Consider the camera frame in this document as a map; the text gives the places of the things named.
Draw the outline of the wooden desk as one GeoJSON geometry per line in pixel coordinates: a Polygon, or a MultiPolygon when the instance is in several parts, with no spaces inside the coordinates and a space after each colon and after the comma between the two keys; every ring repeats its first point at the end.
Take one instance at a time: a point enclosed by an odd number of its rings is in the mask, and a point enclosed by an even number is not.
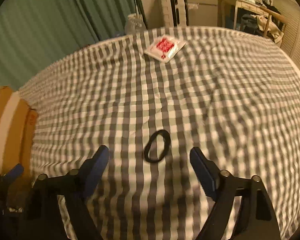
{"type": "Polygon", "coordinates": [[[269,27],[269,23],[272,18],[276,18],[279,22],[283,23],[282,31],[285,30],[285,27],[288,24],[287,19],[283,15],[268,9],[265,6],[253,4],[246,0],[218,0],[218,6],[220,9],[219,15],[221,16],[221,21],[219,25],[223,28],[225,28],[226,5],[234,7],[234,23],[232,26],[232,29],[234,30],[236,29],[237,24],[238,9],[244,9],[246,11],[256,13],[258,15],[267,16],[268,19],[266,22],[266,28],[269,27]]]}

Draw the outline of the grey mini fridge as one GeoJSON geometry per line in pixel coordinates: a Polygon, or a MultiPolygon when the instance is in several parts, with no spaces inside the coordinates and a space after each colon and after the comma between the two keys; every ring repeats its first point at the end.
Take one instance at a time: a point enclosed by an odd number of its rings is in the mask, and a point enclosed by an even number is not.
{"type": "Polygon", "coordinates": [[[189,26],[218,25],[218,0],[186,0],[189,26]]]}

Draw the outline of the large clear water bottle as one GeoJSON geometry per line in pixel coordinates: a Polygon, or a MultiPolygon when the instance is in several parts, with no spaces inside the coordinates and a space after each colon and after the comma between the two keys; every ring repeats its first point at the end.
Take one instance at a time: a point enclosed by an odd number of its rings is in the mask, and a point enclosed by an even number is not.
{"type": "Polygon", "coordinates": [[[146,31],[146,25],[143,21],[142,15],[140,14],[130,14],[127,17],[125,24],[125,34],[133,35],[139,32],[146,31]]]}

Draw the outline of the white suitcase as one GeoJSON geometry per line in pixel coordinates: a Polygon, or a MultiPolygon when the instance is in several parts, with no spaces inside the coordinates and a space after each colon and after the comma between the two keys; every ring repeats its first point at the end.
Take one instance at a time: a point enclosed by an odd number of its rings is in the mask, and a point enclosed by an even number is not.
{"type": "Polygon", "coordinates": [[[186,27],[184,0],[159,0],[164,27],[186,27]]]}

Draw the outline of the green curtain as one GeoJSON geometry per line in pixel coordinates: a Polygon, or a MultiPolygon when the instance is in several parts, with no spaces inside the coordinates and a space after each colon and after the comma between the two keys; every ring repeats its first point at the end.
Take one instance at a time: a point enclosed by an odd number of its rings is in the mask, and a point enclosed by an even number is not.
{"type": "Polygon", "coordinates": [[[141,0],[4,0],[0,86],[20,88],[45,67],[124,32],[141,0]]]}

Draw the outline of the red white sachet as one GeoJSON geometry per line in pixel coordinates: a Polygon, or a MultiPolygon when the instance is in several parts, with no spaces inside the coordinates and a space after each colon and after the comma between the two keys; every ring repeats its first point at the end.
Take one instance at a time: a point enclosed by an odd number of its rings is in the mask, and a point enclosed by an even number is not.
{"type": "Polygon", "coordinates": [[[169,35],[157,37],[144,53],[160,62],[168,63],[187,42],[169,35]]]}

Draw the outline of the grey white checkered bedsheet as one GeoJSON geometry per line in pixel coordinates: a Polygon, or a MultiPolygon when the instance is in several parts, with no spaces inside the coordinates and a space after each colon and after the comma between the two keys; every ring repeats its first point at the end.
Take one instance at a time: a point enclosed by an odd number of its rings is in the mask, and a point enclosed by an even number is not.
{"type": "Polygon", "coordinates": [[[234,176],[262,178],[282,239],[300,226],[300,70],[270,40],[153,29],[79,50],[18,92],[39,114],[35,175],[63,175],[109,148],[87,203],[104,239],[198,235],[213,203],[189,162],[194,146],[234,176]],[[168,63],[144,53],[162,35],[187,42],[168,63]]]}

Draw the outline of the brown cardboard box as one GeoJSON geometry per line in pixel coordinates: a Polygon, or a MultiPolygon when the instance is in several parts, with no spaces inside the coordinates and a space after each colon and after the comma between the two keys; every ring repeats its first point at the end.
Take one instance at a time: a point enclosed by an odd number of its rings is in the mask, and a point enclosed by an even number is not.
{"type": "Polygon", "coordinates": [[[31,147],[38,113],[10,87],[0,88],[0,174],[21,164],[30,176],[31,147]]]}

